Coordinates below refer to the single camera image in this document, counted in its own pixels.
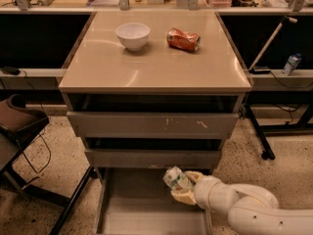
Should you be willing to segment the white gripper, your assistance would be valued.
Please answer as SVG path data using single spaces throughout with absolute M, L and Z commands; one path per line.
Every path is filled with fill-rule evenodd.
M 203 176 L 199 171 L 187 170 L 184 174 L 197 183 L 192 189 L 172 190 L 172 197 L 180 203 L 194 206 L 197 204 L 204 210 L 211 212 L 226 212 L 228 186 L 213 176 Z

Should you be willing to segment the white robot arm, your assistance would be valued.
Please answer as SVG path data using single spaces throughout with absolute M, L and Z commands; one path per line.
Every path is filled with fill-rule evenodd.
M 172 197 L 227 217 L 239 235 L 313 235 L 312 210 L 283 210 L 265 188 L 250 184 L 226 184 L 212 175 L 186 171 L 194 185 L 172 190 Z

